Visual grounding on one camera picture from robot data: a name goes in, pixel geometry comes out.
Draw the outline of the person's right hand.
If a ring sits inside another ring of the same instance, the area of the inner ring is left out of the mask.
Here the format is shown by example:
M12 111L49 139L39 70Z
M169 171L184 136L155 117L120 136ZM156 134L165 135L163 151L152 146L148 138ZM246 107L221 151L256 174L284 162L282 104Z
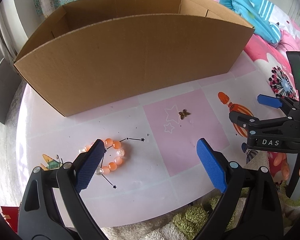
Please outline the person's right hand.
M270 174L276 183L287 181L289 178L289 166L285 153L268 152Z

